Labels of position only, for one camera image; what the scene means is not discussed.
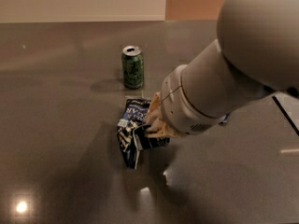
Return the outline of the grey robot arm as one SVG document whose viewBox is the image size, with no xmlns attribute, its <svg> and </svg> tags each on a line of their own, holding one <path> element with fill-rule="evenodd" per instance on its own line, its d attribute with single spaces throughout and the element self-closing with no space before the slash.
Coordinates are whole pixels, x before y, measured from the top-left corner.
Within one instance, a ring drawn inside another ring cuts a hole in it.
<svg viewBox="0 0 299 224">
<path fill-rule="evenodd" d="M 197 135 L 277 91 L 299 94 L 299 0 L 225 0 L 216 39 L 164 79 L 145 135 Z"/>
</svg>

